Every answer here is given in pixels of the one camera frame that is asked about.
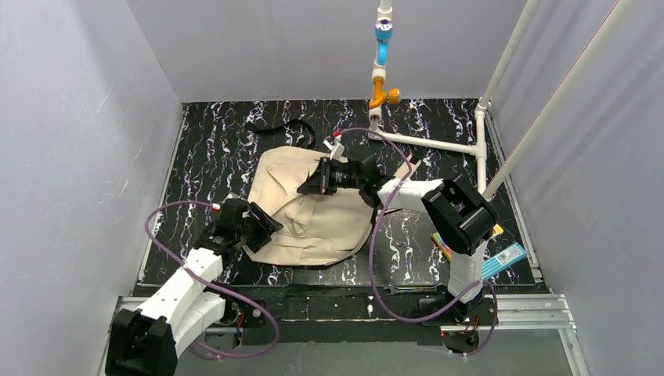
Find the colourful crayon box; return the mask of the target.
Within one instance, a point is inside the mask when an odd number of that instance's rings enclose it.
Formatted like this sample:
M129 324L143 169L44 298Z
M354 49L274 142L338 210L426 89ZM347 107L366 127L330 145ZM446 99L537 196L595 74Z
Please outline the colourful crayon box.
M489 239L490 239L490 240L495 239L496 237L502 235L503 232L504 232L503 227L502 227L501 225L499 225L499 224L496 224L496 225L493 227L492 234L491 234L491 237L490 237ZM451 261L451 248L448 247L448 246L444 243L444 241L442 240L442 238L441 238L441 236L439 235L439 233L433 233L433 234L431 235L431 239L432 239L433 242L437 245L437 247L439 248L439 250L443 253L443 255L444 255L444 257L446 258L446 260L447 260L448 262L450 262L450 261Z

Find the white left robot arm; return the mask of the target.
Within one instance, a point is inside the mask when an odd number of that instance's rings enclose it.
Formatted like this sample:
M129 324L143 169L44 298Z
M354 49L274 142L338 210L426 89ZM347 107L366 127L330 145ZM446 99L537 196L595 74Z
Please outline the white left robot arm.
M257 252L283 225L256 203L228 196L207 207L219 214L206 225L179 268L137 308L120 309L110 325L104 372L107 375L173 375L179 357L205 330L222 319L226 300L240 301L280 329L256 301L214 284L224 258L237 251Z

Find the beige canvas backpack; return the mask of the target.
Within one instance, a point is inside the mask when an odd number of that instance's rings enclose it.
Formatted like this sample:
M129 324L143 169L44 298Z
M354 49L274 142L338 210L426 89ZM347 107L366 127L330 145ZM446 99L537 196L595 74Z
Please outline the beige canvas backpack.
M253 262L274 266L328 266L354 255L369 238L376 211L357 189L338 189L336 194L304 195L296 189L314 172L326 152L310 146L278 146L258 161L248 200L259 205L283 225L258 252L246 253ZM417 168L412 156L404 158L396 172L410 179Z

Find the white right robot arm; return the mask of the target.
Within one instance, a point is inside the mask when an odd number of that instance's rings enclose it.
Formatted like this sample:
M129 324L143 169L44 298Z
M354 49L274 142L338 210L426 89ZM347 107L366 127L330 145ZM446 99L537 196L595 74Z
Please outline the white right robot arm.
M481 255L492 235L497 214L466 180L399 179L381 172L373 158L341 162L323 157L297 188L300 194L333 195L339 188L357 189L372 208L423 212L452 252L447 292L468 304L482 291Z

